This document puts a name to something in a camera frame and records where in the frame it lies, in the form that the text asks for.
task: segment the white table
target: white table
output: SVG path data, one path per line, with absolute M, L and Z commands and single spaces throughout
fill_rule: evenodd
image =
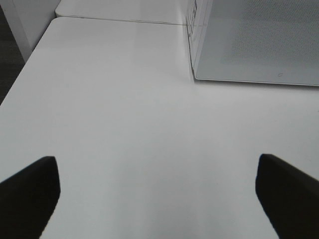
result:
M 62 0 L 57 16 L 186 24 L 188 0 Z
M 0 107 L 0 180 L 45 155 L 43 239 L 276 239 L 261 153 L 319 178 L 317 88 L 195 83 L 185 26 L 58 18 Z

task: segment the perforated metal panel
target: perforated metal panel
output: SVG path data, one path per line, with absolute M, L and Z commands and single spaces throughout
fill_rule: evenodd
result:
M 319 85 L 319 0 L 209 0 L 200 11 L 197 79 Z

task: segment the white desk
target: white desk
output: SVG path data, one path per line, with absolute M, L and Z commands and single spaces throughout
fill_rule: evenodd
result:
M 261 153 L 319 178 L 317 88 L 194 83 L 185 26 L 58 18 L 0 107 L 0 180 L 45 155 L 43 239 L 276 239 Z
M 57 16 L 186 24 L 188 0 L 62 0 Z

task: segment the white wall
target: white wall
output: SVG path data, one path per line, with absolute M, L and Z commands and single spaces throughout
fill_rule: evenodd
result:
M 55 18 L 60 0 L 0 0 L 14 38 L 25 61 Z

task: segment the floor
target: floor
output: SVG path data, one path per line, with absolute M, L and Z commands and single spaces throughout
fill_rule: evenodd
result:
M 24 60 L 0 7 L 0 105 L 24 66 Z

